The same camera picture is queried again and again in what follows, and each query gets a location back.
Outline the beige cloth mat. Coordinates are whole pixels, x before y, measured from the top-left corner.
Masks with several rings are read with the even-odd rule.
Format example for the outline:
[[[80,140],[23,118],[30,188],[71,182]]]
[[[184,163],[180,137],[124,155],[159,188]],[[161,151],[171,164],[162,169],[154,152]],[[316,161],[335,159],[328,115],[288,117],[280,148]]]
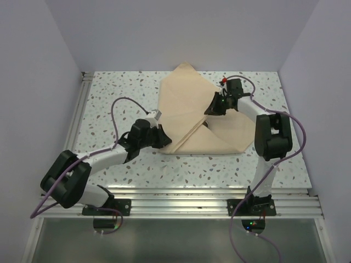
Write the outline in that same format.
[[[160,150],[168,155],[225,155],[243,153],[254,141],[255,124],[234,109],[208,116],[213,83],[183,62],[161,80],[159,123],[172,142]]]

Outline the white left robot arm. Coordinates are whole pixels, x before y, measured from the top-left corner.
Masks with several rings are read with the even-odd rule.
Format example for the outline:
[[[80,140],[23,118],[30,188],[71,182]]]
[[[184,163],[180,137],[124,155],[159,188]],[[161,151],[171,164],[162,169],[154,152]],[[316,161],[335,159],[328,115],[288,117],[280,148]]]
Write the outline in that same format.
[[[42,179],[40,187],[63,208],[80,203],[92,205],[101,215],[108,215],[114,208],[112,194],[102,186],[88,184],[89,176],[108,167],[128,163],[143,148],[160,149],[171,142],[162,125],[154,126],[146,119],[138,119],[117,144],[108,148],[84,156],[70,150],[63,151]]]

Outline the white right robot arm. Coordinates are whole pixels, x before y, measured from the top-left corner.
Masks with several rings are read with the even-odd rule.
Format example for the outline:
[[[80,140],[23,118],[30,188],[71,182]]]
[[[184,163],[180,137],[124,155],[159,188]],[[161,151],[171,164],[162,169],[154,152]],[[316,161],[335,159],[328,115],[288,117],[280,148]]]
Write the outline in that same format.
[[[221,89],[205,111],[205,115],[224,116],[229,109],[246,115],[255,123],[254,148],[259,156],[256,173],[248,188],[244,202],[245,211],[257,215],[264,208],[261,198],[271,194],[277,162],[284,159],[292,150],[292,133],[289,116],[270,110],[246,93],[239,76],[223,78]]]

